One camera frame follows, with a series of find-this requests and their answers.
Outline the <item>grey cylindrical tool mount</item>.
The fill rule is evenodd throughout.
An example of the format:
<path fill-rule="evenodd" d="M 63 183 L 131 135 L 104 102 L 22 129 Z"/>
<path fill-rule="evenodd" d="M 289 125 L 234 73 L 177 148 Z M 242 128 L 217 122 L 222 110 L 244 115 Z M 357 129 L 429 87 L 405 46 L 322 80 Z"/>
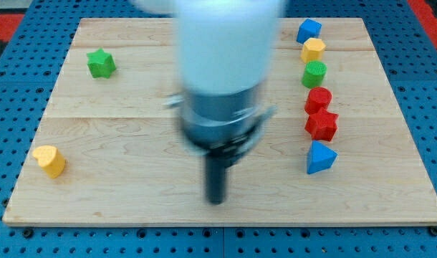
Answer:
<path fill-rule="evenodd" d="M 183 89 L 165 106 L 178 109 L 178 129 L 190 153 L 232 166 L 259 143 L 276 112 L 274 105 L 261 108 L 259 90 L 210 95 Z"/>

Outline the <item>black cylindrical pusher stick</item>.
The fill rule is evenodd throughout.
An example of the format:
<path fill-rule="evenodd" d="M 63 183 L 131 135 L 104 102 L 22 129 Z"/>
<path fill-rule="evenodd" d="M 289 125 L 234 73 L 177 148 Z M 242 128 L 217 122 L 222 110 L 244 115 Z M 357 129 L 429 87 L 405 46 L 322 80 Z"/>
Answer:
<path fill-rule="evenodd" d="M 206 198 L 211 204 L 218 205 L 226 198 L 226 167 L 224 160 L 207 156 L 205 159 Z"/>

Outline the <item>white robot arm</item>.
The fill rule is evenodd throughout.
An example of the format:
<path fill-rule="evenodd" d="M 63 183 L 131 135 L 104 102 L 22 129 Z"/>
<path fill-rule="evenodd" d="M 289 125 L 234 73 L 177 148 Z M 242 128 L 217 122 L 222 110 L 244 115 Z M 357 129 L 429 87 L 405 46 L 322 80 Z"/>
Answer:
<path fill-rule="evenodd" d="M 274 107 L 261 108 L 283 1 L 150 1 L 133 5 L 176 20 L 176 54 L 181 91 L 182 136 L 205 158 L 205 195 L 211 204 L 226 198 L 227 170 L 264 134 Z"/>

